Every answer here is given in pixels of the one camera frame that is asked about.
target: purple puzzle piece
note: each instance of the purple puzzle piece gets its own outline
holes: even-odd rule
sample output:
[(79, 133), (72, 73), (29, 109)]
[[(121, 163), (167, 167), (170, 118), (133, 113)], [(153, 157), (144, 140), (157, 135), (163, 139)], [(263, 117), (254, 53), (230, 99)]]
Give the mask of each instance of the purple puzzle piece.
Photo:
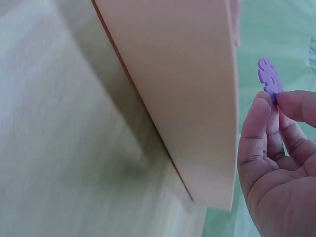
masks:
[(278, 78), (277, 70), (266, 58), (258, 61), (258, 67), (260, 82), (265, 84), (264, 91), (271, 96), (272, 102), (276, 105), (277, 94), (283, 91), (283, 84)]

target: finger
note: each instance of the finger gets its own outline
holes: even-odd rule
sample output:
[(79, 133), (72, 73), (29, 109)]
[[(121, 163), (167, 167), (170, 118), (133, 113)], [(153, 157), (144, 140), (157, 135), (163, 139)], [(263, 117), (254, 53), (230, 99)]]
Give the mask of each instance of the finger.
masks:
[(244, 121), (238, 149), (238, 171), (241, 188), (247, 197), (254, 183), (272, 171), (263, 160), (264, 136), (269, 122), (270, 105), (265, 92), (259, 92)]
[(282, 137), (279, 132), (278, 107), (276, 106), (271, 107), (266, 133), (268, 140), (267, 156), (274, 161), (282, 159), (285, 154)]
[(267, 156), (276, 162), (280, 169), (296, 170), (299, 165), (292, 157), (285, 156), (283, 140), (279, 131), (279, 110), (277, 106), (271, 106), (270, 118), (266, 129)]
[(316, 143), (307, 139), (297, 122), (282, 112), (280, 112), (279, 123), (282, 139), (289, 155), (299, 166), (303, 165), (311, 155), (316, 153)]
[(316, 93), (299, 90), (282, 92), (276, 99), (280, 110), (287, 117), (316, 127)]

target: beige surface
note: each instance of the beige surface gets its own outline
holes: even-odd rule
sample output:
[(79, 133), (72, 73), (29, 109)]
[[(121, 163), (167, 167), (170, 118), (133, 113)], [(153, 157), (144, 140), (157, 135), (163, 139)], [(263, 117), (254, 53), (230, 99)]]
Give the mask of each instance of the beige surface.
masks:
[(228, 1), (96, 2), (193, 200), (230, 210), (238, 88)]
[(1, 237), (201, 235), (90, 1), (2, 1), (0, 75)]

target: hand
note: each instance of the hand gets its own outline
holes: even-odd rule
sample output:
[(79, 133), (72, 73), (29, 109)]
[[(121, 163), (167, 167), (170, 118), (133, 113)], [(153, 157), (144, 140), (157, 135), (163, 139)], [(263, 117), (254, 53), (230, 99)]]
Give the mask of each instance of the hand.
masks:
[(231, 16), (233, 22), (234, 44), (240, 46), (240, 18), (242, 0), (230, 0)]
[(295, 122), (316, 127), (316, 93), (283, 92), (277, 103), (259, 92), (244, 121), (238, 150), (242, 192), (263, 237), (316, 236), (316, 143)]

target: green fabric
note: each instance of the green fabric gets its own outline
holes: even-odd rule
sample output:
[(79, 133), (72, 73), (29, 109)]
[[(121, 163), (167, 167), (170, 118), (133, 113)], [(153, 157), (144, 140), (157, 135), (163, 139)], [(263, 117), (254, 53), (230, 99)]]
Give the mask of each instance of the green fabric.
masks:
[[(239, 74), (239, 132), (255, 94), (257, 62), (267, 57), (279, 72), (287, 91), (316, 91), (311, 69), (310, 43), (316, 36), (315, 0), (244, 0), (241, 47), (237, 49)], [(301, 124), (307, 137), (316, 140), (316, 129)], [(251, 221), (238, 177), (233, 209), (226, 213), (209, 208), (203, 237), (258, 237)]]

